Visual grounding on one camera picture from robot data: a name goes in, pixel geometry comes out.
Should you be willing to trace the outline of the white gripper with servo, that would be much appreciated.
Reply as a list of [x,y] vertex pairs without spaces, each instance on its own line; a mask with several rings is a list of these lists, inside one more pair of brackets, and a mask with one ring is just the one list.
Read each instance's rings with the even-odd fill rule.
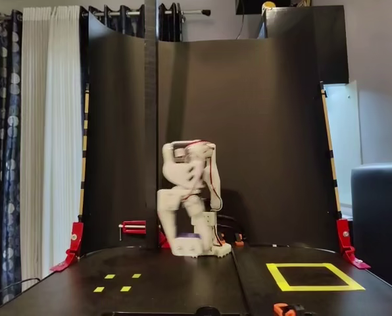
[[176,238],[176,210],[187,196],[182,188],[161,189],[157,192],[157,211],[162,229],[170,245],[173,255],[182,257],[198,257],[203,252],[200,238]]

